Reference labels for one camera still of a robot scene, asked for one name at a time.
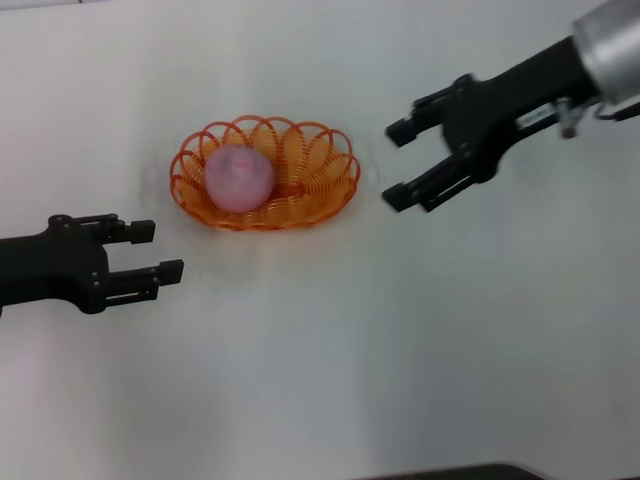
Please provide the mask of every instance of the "silver metal cylinder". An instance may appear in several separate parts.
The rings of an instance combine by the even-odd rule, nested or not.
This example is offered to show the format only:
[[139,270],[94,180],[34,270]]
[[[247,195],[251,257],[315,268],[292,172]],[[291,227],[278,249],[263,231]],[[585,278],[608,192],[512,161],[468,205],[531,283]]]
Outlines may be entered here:
[[640,94],[640,0],[609,0],[573,24],[582,62],[609,103]]

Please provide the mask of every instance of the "orange wire basket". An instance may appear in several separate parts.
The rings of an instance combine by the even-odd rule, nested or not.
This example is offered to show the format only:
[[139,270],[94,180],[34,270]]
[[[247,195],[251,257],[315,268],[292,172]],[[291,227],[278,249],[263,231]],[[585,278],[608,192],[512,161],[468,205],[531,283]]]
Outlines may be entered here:
[[[273,165],[275,187],[258,210],[219,210],[204,184],[206,158],[222,145],[246,145]],[[171,195],[191,217],[223,230],[272,231],[311,227],[337,215],[353,198],[360,163],[349,139],[320,123],[282,117],[214,122],[188,137],[171,163]]]

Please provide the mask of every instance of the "white tabletop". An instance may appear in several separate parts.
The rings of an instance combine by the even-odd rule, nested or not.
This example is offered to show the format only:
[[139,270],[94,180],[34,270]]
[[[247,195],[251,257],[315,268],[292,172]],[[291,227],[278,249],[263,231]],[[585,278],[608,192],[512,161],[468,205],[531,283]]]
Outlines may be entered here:
[[[334,480],[490,461],[640,474],[638,122],[514,148],[431,215],[378,192],[446,155],[386,125],[570,33],[599,0],[122,0],[0,13],[0,231],[158,224],[114,269],[183,258],[154,303],[0,321],[0,478]],[[346,131],[366,166],[333,222],[217,233],[168,167],[242,114]]]

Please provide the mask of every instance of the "robotic arm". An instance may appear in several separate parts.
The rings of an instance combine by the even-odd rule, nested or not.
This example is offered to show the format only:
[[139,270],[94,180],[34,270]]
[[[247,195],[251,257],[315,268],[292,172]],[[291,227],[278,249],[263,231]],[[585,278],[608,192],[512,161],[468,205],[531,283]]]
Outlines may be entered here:
[[409,117],[387,128],[403,147],[442,125],[451,156],[407,184],[383,193],[402,212],[420,204],[431,212],[476,183],[491,180],[516,143],[555,124],[563,138],[577,135],[585,111],[601,104],[601,120],[640,115],[640,103],[603,115],[640,94],[640,1],[610,0],[576,21],[574,34],[502,75],[476,81],[465,75],[417,100]]

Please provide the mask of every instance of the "pink ball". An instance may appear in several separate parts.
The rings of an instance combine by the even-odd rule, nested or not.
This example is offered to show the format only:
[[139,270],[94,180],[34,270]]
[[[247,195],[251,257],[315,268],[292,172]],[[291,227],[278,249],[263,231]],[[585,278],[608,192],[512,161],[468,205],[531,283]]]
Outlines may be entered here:
[[260,208],[273,191],[271,162],[260,152],[239,145],[223,145],[204,166],[211,201],[225,212],[247,213]]

